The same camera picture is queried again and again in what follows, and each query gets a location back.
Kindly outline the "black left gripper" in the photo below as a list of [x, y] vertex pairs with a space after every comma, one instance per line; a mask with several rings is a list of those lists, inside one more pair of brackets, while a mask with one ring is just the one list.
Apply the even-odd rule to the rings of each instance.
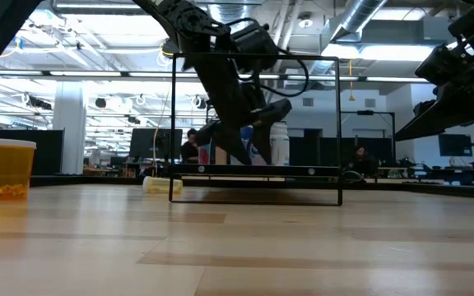
[[[252, 164], [240, 130], [223, 122], [251, 122], [258, 91], [252, 83], [240, 83], [234, 63], [225, 55], [193, 55], [191, 64], [215, 108], [220, 121], [210, 121], [197, 131], [197, 144], [213, 142], [241, 164]], [[272, 162], [272, 126], [292, 110], [288, 99], [266, 105], [255, 118], [255, 147], [266, 163]]]

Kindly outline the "black background rig frame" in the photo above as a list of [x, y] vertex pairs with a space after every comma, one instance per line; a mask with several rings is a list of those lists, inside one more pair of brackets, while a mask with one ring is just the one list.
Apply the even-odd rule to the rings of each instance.
[[364, 146], [387, 166], [396, 164], [396, 115], [394, 112], [357, 110], [341, 111], [344, 138]]

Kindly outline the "black ceiling-hung device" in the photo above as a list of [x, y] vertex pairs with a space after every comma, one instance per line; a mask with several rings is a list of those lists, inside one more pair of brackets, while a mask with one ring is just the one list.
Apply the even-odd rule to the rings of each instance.
[[160, 45], [160, 51], [164, 56], [172, 57], [175, 53], [179, 53], [180, 49], [171, 39], [166, 39]]

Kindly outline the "black computer monitor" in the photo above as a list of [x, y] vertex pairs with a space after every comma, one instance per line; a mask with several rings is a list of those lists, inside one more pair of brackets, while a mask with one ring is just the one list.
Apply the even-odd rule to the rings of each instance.
[[179, 159], [182, 140], [183, 131], [180, 129], [134, 128], [129, 156], [140, 159]]

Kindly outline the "yellow small pill vial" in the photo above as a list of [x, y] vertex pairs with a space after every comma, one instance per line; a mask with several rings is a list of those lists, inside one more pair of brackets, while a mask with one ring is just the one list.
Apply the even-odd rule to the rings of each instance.
[[145, 193], [170, 193], [180, 194], [183, 190], [183, 182], [180, 179], [158, 178], [146, 176], [142, 182], [142, 190]]

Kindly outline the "blue-lidded Tums jar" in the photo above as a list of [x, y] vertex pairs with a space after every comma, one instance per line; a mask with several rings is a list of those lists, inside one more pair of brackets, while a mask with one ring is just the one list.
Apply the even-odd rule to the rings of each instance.
[[243, 142], [244, 148], [251, 160], [252, 165], [256, 165], [256, 166], [266, 165], [265, 160], [259, 154], [254, 144], [251, 142], [253, 128], [251, 126], [242, 127], [240, 130], [240, 134], [241, 134], [241, 141]]

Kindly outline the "black aluminium rig frame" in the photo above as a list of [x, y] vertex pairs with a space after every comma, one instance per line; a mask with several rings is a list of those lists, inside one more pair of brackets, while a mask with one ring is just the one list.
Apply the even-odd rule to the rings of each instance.
[[[51, 187], [63, 185], [107, 184], [107, 185], [141, 185], [140, 178], [110, 178], [84, 175], [34, 176], [32, 187]], [[268, 188], [268, 189], [318, 189], [336, 190], [335, 183], [318, 181], [252, 181], [238, 179], [193, 178], [184, 179], [185, 187], [235, 187], [235, 188]], [[427, 183], [344, 183], [345, 190], [418, 192], [441, 196], [474, 198], [474, 187], [445, 186]]]

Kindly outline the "white medicine bottle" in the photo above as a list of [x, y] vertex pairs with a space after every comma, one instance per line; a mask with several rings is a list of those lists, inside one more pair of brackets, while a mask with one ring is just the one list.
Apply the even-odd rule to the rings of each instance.
[[272, 125], [270, 131], [270, 144], [272, 152], [272, 165], [290, 165], [290, 138], [285, 122], [278, 122]]

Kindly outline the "white building pillar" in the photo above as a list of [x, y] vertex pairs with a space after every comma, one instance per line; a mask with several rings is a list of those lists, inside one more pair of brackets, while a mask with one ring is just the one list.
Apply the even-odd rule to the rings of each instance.
[[87, 103], [88, 98], [82, 82], [57, 82], [53, 129], [63, 131], [61, 173], [82, 174], [83, 172]]

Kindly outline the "large orange pill bottle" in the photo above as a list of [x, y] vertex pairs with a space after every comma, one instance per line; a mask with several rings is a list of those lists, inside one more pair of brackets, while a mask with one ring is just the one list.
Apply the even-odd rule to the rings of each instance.
[[36, 143], [0, 138], [0, 201], [26, 201]]

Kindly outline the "wooden shelf with black frame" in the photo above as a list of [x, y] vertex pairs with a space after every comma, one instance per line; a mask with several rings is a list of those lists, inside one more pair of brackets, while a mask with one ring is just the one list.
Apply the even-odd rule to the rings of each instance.
[[[304, 70], [304, 81], [310, 81], [310, 74], [308, 68], [304, 64], [306, 60], [312, 61], [328, 61], [334, 62], [336, 66], [340, 63], [340, 58], [334, 56], [322, 55], [294, 55], [288, 51], [281, 49], [279, 54], [255, 54], [255, 53], [175, 53], [172, 57], [172, 74], [171, 74], [171, 129], [175, 129], [175, 99], [176, 99], [176, 60], [182, 58], [186, 66], [191, 66], [191, 57], [193, 55], [225, 55], [230, 59], [236, 68], [239, 75], [239, 82], [254, 83], [260, 82], [264, 79], [261, 76], [261, 71], [265, 69], [263, 62], [277, 62], [279, 60], [295, 60]], [[262, 90], [268, 90], [268, 86], [262, 87]], [[289, 95], [284, 94], [283, 99], [288, 99]], [[242, 128], [244, 126], [254, 126], [257, 112], [261, 109], [253, 110], [253, 119], [251, 122], [223, 122], [229, 124], [230, 127]], [[252, 135], [253, 144], [255, 145], [255, 133]], [[319, 178], [326, 175], [326, 173], [335, 172], [337, 174], [337, 202], [336, 206], [341, 206], [343, 203], [342, 197], [342, 171], [341, 167], [290, 167], [290, 166], [274, 166], [270, 163], [266, 166], [252, 166], [251, 164], [241, 164], [240, 166], [214, 165], [214, 164], [176, 164], [174, 158], [170, 160], [170, 179], [173, 180], [182, 175], [189, 175], [191, 173], [206, 174], [208, 176], [227, 175], [246, 177], [253, 175], [254, 177], [312, 177]], [[174, 194], [169, 193], [169, 201], [174, 202]]]

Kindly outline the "black office partition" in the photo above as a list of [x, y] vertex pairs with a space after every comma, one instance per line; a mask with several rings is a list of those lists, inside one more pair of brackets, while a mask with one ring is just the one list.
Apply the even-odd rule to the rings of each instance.
[[0, 138], [36, 143], [32, 175], [54, 175], [61, 172], [64, 131], [0, 130]]

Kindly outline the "person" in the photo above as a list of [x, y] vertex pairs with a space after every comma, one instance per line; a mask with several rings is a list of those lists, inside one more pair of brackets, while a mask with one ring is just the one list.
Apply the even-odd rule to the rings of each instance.
[[377, 175], [379, 161], [369, 155], [363, 146], [356, 146], [352, 157], [347, 161], [346, 170], [357, 172], [363, 177], [372, 178]]
[[196, 164], [198, 162], [198, 144], [196, 141], [197, 130], [187, 132], [188, 140], [181, 145], [181, 160], [183, 164]]

